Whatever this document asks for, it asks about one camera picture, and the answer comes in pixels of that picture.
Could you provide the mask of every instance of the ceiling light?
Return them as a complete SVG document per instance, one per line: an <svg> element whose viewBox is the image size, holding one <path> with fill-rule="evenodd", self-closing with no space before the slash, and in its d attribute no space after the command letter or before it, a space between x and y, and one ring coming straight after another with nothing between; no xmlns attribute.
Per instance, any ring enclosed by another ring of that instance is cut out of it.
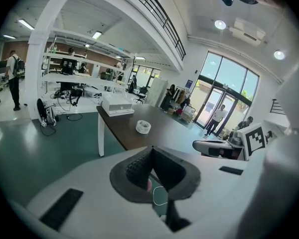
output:
<svg viewBox="0 0 299 239"><path fill-rule="evenodd" d="M15 39L15 37L10 36L10 35L6 35L6 34L4 34L3 36L6 37L6 38Z"/></svg>
<svg viewBox="0 0 299 239"><path fill-rule="evenodd" d="M274 52L274 57L278 60L283 60L285 58L285 54L282 51L277 50Z"/></svg>
<svg viewBox="0 0 299 239"><path fill-rule="evenodd" d="M224 30L226 28L226 23L223 22L222 20L217 20L215 21L215 27L220 30Z"/></svg>
<svg viewBox="0 0 299 239"><path fill-rule="evenodd" d="M22 25L26 26L27 28L34 30L34 27L31 26L28 22L26 22L24 19L19 19L18 20Z"/></svg>
<svg viewBox="0 0 299 239"><path fill-rule="evenodd" d="M97 39L100 37L101 34L102 34L101 32L96 31L95 34L92 36L92 38Z"/></svg>

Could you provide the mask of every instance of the green floor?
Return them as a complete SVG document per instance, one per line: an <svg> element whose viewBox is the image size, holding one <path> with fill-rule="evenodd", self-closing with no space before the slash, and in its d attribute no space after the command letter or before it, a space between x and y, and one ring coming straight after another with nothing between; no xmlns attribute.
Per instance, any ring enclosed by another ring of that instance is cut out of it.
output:
<svg viewBox="0 0 299 239"><path fill-rule="evenodd" d="M56 133L49 137L40 131L38 120L0 122L0 186L3 192L25 206L41 189L75 167L101 158L97 128L98 113L83 114L79 121L69 121L63 115L55 127ZM124 151L107 127L104 151L105 156ZM152 181L153 188L160 186ZM158 203L166 199L164 189L155 192ZM165 209L166 205L155 210L162 215Z"/></svg>

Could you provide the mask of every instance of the white table leg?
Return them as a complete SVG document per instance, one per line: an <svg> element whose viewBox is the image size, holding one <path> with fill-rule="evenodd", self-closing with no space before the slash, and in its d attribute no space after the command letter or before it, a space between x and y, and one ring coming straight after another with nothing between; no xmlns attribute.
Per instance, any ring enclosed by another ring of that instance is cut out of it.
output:
<svg viewBox="0 0 299 239"><path fill-rule="evenodd" d="M99 114L99 123L98 123L98 145L99 145L99 155L104 156L104 120Z"/></svg>

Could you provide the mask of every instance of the railing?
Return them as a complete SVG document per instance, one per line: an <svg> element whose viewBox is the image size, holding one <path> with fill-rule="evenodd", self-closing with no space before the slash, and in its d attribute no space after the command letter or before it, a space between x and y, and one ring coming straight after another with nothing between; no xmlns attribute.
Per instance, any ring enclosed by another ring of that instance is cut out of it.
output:
<svg viewBox="0 0 299 239"><path fill-rule="evenodd" d="M285 115L285 112L281 108L281 105L277 102L277 99L273 99L273 105L271 106L270 112Z"/></svg>
<svg viewBox="0 0 299 239"><path fill-rule="evenodd" d="M163 9L158 0L139 0L144 6L152 13L152 15L158 20L160 25L165 30L166 34L171 39L174 47L176 48L180 58L183 60L186 55L183 44L181 43L176 29L170 21L166 11Z"/></svg>

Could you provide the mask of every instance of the backpack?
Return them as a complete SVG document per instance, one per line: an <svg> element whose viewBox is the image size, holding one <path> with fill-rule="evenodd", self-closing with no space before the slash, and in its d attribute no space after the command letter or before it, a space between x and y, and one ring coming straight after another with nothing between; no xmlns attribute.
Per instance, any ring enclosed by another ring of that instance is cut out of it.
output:
<svg viewBox="0 0 299 239"><path fill-rule="evenodd" d="M20 58L16 59L14 56L13 56L13 58L15 60L14 68L13 68L13 75L18 78L24 76L24 73L25 73L24 61Z"/></svg>

